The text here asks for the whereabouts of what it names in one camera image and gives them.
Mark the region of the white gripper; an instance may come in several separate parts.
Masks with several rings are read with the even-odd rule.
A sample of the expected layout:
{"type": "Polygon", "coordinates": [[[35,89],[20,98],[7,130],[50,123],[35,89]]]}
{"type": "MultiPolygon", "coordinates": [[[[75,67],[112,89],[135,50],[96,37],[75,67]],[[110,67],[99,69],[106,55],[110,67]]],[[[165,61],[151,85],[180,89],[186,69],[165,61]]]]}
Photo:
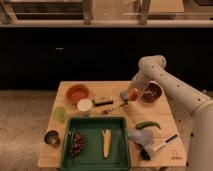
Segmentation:
{"type": "Polygon", "coordinates": [[[150,78],[147,77],[142,72],[138,72],[131,80],[130,89],[136,88],[140,94],[148,87],[150,83],[150,78]]]}

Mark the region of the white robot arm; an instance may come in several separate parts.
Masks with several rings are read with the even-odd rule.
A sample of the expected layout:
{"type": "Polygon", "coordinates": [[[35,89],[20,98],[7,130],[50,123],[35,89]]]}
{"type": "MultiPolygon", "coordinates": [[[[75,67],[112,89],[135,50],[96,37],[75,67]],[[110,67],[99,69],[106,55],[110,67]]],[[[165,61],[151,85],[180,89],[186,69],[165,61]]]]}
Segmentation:
{"type": "Polygon", "coordinates": [[[143,93],[154,80],[194,119],[186,171],[213,171],[213,98],[166,72],[166,59],[162,55],[142,57],[138,67],[130,87],[143,93]]]}

